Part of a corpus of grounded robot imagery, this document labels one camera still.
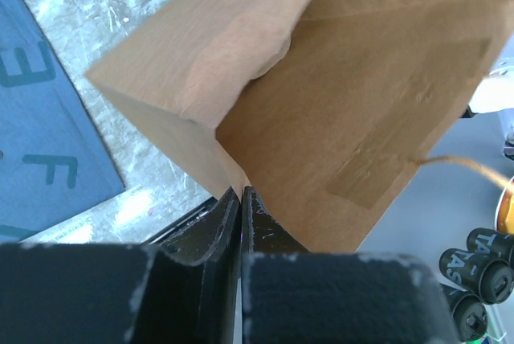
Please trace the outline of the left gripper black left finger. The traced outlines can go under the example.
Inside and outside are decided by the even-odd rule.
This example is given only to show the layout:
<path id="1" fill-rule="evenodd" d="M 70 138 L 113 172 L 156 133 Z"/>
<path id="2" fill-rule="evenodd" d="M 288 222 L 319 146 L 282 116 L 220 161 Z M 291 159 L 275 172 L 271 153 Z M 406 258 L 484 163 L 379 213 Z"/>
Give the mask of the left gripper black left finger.
<path id="1" fill-rule="evenodd" d="M 4 343 L 230 343 L 240 201 L 161 244 L 3 244 Z"/>

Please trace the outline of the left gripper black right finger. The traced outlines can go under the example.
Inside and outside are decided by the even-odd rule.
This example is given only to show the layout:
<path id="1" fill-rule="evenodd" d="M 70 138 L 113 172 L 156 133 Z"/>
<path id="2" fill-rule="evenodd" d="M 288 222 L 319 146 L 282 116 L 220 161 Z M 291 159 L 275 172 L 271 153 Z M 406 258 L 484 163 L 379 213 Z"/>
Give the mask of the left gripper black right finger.
<path id="1" fill-rule="evenodd" d="M 307 252 L 242 196 L 245 343 L 455 343 L 439 283 L 418 258 Z"/>

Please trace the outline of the brown paper bag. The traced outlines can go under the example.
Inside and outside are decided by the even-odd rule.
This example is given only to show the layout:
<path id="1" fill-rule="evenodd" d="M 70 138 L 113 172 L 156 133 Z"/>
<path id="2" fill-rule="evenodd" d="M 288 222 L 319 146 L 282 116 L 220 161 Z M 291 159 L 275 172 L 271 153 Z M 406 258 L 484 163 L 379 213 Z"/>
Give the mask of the brown paper bag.
<path id="1" fill-rule="evenodd" d="M 512 32 L 513 0 L 171 0 L 86 77 L 213 196 L 351 252 Z"/>

